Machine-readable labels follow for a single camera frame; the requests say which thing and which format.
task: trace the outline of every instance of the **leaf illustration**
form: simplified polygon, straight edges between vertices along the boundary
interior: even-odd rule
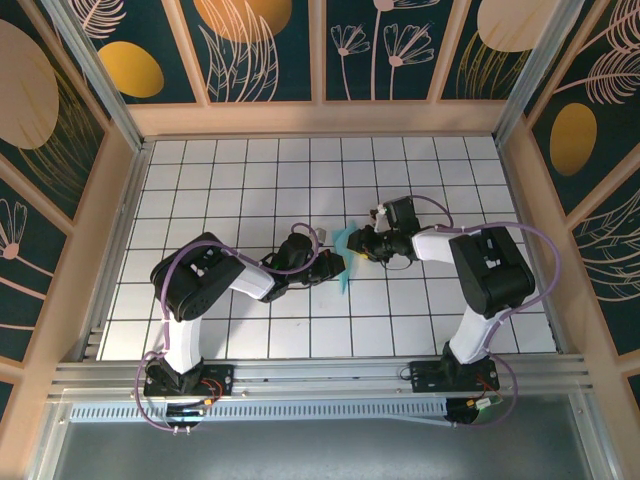
[[[640,0],[618,1],[606,35],[611,46],[619,52],[640,48]]]
[[[587,96],[592,102],[622,105],[640,86],[640,50],[612,50],[591,67],[586,79]]]
[[[222,0],[224,15],[210,0],[204,10],[214,33],[200,26],[209,50],[207,89],[214,102],[269,101],[278,86],[278,52],[269,25],[245,2],[246,20],[230,0]]]
[[[124,0],[69,0],[82,29],[91,38],[105,39],[127,14]]]

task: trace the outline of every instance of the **grid tile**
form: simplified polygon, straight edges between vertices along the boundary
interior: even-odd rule
[[[393,343],[396,355],[434,355],[431,317],[393,317]]]
[[[216,143],[215,140],[189,140],[182,163],[213,163]]]
[[[277,138],[253,138],[247,147],[247,162],[277,162]]]
[[[268,348],[269,319],[229,322],[227,358],[267,358]]]
[[[338,162],[317,162],[311,164],[312,187],[342,186],[342,166]]]
[[[276,215],[308,215],[309,189],[287,188],[278,190]]]
[[[182,161],[182,154],[184,153],[184,145],[184,140],[156,142],[151,163],[154,165],[160,163],[180,163]]]
[[[209,188],[213,165],[183,165],[180,170],[178,190]]]
[[[144,349],[162,343],[150,271],[203,230],[259,260],[289,236],[294,223],[325,229],[325,246],[331,246],[334,231],[352,221],[362,227],[371,222],[369,211],[379,202],[411,193],[451,209],[458,226],[517,218],[489,137],[158,142],[100,355],[136,359]],[[415,207],[422,226],[447,223],[437,207],[419,199]],[[521,233],[513,230],[512,235],[528,258]],[[204,315],[203,355],[234,359],[441,353],[466,308],[455,267],[440,262],[409,265],[398,256],[386,269],[359,256],[352,263],[344,294],[337,280],[292,290],[271,304],[226,291]],[[542,305],[506,322],[492,348],[555,351]]]
[[[309,162],[283,163],[278,165],[278,188],[308,187]]]
[[[246,140],[218,140],[215,163],[242,163],[246,156]]]
[[[498,158],[496,145],[491,137],[465,137],[469,158],[472,159],[491,159]]]
[[[207,209],[207,190],[178,190],[171,216],[174,218],[203,218]]]
[[[280,162],[308,162],[309,139],[308,138],[283,138],[280,140],[278,152]]]
[[[351,356],[351,319],[312,318],[311,356],[349,357]]]
[[[147,173],[145,190],[174,190],[178,185],[180,165],[151,165]]]
[[[140,198],[138,218],[169,218],[176,193],[167,191],[148,191]]]
[[[371,139],[366,138],[343,138],[342,139],[342,159],[348,160],[373,160],[373,150]]]
[[[386,357],[393,355],[389,317],[353,318],[351,324],[354,356]]]
[[[404,144],[400,137],[377,137],[373,139],[376,160],[404,160]]]
[[[269,358],[308,358],[309,327],[309,318],[271,320]]]
[[[339,138],[312,138],[311,161],[342,160]]]
[[[244,171],[244,188],[275,188],[275,163],[248,163]]]
[[[376,161],[376,178],[379,186],[409,185],[407,165],[403,161]]]
[[[376,172],[373,162],[346,162],[342,165],[345,187],[375,187]]]
[[[464,160],[469,158],[464,140],[460,137],[436,137],[438,160]]]
[[[216,163],[213,166],[211,188],[242,188],[244,184],[244,164]]]
[[[102,350],[102,360],[138,360],[142,356],[149,321],[112,322],[110,341]]]
[[[407,160],[436,160],[436,147],[431,137],[404,137]]]

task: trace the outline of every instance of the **wire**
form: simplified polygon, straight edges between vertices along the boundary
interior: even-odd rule
[[[451,216],[451,213],[449,212],[449,210],[447,210],[446,207],[442,205],[440,202],[434,200],[433,198],[426,197],[424,195],[409,195],[409,196],[411,198],[418,198],[420,200],[424,200],[438,207],[449,219],[449,226],[447,227],[446,225],[442,225],[441,223],[438,223],[436,225],[439,227],[453,228],[453,217]]]
[[[388,272],[402,272],[403,270],[407,270],[409,267],[411,267],[411,265],[413,265],[413,260],[409,259],[409,265],[402,268],[389,268],[387,267],[387,265],[389,265],[389,262],[380,262],[380,263],[382,264],[382,267]]]
[[[220,248],[221,250],[227,252],[229,255],[235,256],[251,265],[255,265],[256,267],[269,272],[269,273],[277,273],[279,275],[292,275],[294,273],[299,273],[302,272],[304,270],[306,270],[307,268],[309,268],[311,265],[313,265],[313,262],[315,262],[316,258],[318,258],[318,255],[320,254],[320,241],[318,240],[318,235],[316,234],[316,231],[311,228],[311,225],[308,225],[306,223],[302,223],[302,222],[298,222],[295,223],[291,226],[291,232],[293,233],[296,229],[296,227],[300,227],[303,226],[305,227],[307,230],[309,230],[309,233],[311,234],[311,237],[313,238],[313,255],[311,256],[311,258],[309,259],[309,261],[307,263],[305,263],[303,266],[299,267],[299,268],[294,268],[293,270],[274,270],[272,268],[268,268],[262,264],[260,264],[259,262],[256,262],[255,260],[253,260],[252,258],[249,258],[243,254],[241,254],[240,252],[238,252],[237,250],[223,244],[220,242],[214,242],[214,241],[210,241],[210,240],[201,240],[195,243],[192,243],[190,245],[187,245],[186,247],[184,247],[182,250],[180,250],[178,252],[178,254],[176,255],[176,257],[173,259],[173,261],[171,262],[171,265],[169,265],[169,269],[167,270],[167,274],[165,276],[164,282],[162,284],[162,290],[160,292],[160,306],[162,308],[162,313],[163,313],[163,317],[164,317],[164,325],[163,325],[163,337],[164,337],[164,345],[160,348],[159,352],[150,350],[147,353],[145,353],[142,357],[142,359],[140,360],[140,363],[138,364],[138,368],[136,370],[136,377],[135,377],[135,383],[133,385],[133,397],[134,400],[136,402],[136,407],[138,408],[138,411],[140,412],[140,415],[142,416],[142,418],[152,427],[158,429],[158,430],[162,430],[165,432],[173,432],[174,435],[177,433],[191,433],[192,428],[191,427],[170,427],[168,425],[163,425],[161,423],[158,423],[156,421],[154,421],[151,417],[149,417],[149,415],[147,415],[147,413],[144,411],[144,408],[142,406],[142,401],[140,400],[140,391],[139,391],[139,383],[140,383],[140,375],[142,374],[142,370],[144,369],[144,365],[151,361],[151,360],[160,360],[162,358],[164,358],[167,354],[167,352],[169,351],[169,348],[171,347],[171,339],[169,337],[169,319],[171,318],[170,314],[169,314],[169,309],[167,308],[167,290],[169,289],[169,282],[171,281],[171,277],[173,276],[173,273],[175,272],[178,263],[180,262],[180,260],[182,260],[184,258],[185,255],[187,255],[190,251],[196,249],[196,248],[201,248],[201,247],[216,247],[216,248]],[[220,386],[220,396],[222,396],[222,393],[224,392],[224,389],[222,388],[222,385],[218,384]]]

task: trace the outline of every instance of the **floral line drawing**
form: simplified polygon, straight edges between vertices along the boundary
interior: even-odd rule
[[[107,39],[116,31],[127,12],[124,0],[70,0],[71,6],[90,38]]]
[[[398,36],[398,24],[394,23],[384,28],[384,44],[391,65],[391,79],[389,80],[389,100],[393,100],[393,84],[396,68],[405,65],[416,65],[418,63],[433,60],[433,48],[427,48],[431,43],[429,27],[407,25]]]
[[[19,255],[20,242],[27,225],[27,213],[27,207],[20,202],[14,204],[13,212],[11,212],[9,202],[4,198],[0,199],[0,260],[18,260],[39,273],[53,277],[53,273],[34,265]],[[39,300],[46,298],[46,295],[42,293],[3,277],[0,277],[0,283]]]
[[[271,28],[264,18],[256,18],[248,3],[245,3],[247,25],[231,0],[222,3],[225,15],[220,14],[211,0],[202,2],[210,25],[219,32],[211,36],[199,26],[209,50],[207,90],[214,102],[255,102],[265,93],[266,101],[271,101],[280,73]]]
[[[347,82],[347,72],[344,65],[344,58],[349,55],[356,55],[371,49],[371,44],[365,42],[366,35],[362,31],[362,25],[354,27],[349,25],[342,30],[340,25],[331,27],[331,38],[338,49],[340,55],[340,64],[342,66],[342,81],[344,82],[344,91],[347,94],[347,100],[351,101],[351,93],[349,92],[349,82]]]
[[[611,50],[595,61],[586,78],[563,85],[553,94],[585,85],[591,103],[625,103],[640,87],[640,1],[619,0],[609,26],[585,43],[577,55],[606,35]]]
[[[411,8],[431,7],[439,2],[440,0],[373,0],[378,13],[376,14],[373,30],[373,48],[371,50],[371,100],[376,99],[376,55],[378,53],[378,33],[380,31],[382,12],[390,12],[395,9],[408,10]]]
[[[624,204],[585,219],[575,235],[598,300],[640,298],[640,191]]]

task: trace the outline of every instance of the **metal frame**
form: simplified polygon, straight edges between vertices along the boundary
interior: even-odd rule
[[[122,96],[113,85],[111,77],[98,58],[98,52],[93,43],[82,30],[82,26],[78,22],[70,2],[60,0],[41,1],[80,68],[82,68],[87,79],[91,82],[116,125],[122,131],[127,143],[135,152],[139,151],[142,148],[142,134],[131,117]]]
[[[113,221],[111,235],[98,271],[97,278],[100,281],[91,296],[79,341],[68,356],[70,360],[82,360],[91,330],[100,326],[100,322],[107,318],[154,145],[155,142],[145,142],[131,162],[121,196],[120,210]]]
[[[495,129],[495,139],[498,146],[504,145],[509,139],[518,120],[522,116],[527,103],[533,96],[538,84],[544,78],[545,73],[557,52],[562,47],[565,35],[569,33],[572,21],[580,14],[584,0],[562,0],[558,2],[551,20],[547,24],[536,48],[527,59],[527,63],[520,73],[520,77],[507,99],[507,104],[502,111]]]
[[[429,417],[441,415],[444,399],[471,393],[414,394],[410,383],[399,377],[410,361],[437,358],[233,362],[234,393],[222,399],[217,412],[205,421],[392,418],[443,425],[445,422]],[[593,478],[621,478],[583,357],[513,354],[503,358],[516,373],[520,395],[569,396]],[[501,392],[510,395],[511,378],[497,367]],[[41,446],[28,478],[53,478],[69,423],[142,421],[131,398],[136,368],[136,362],[59,365],[49,394]],[[147,412],[160,418],[164,405],[163,400],[152,399]]]

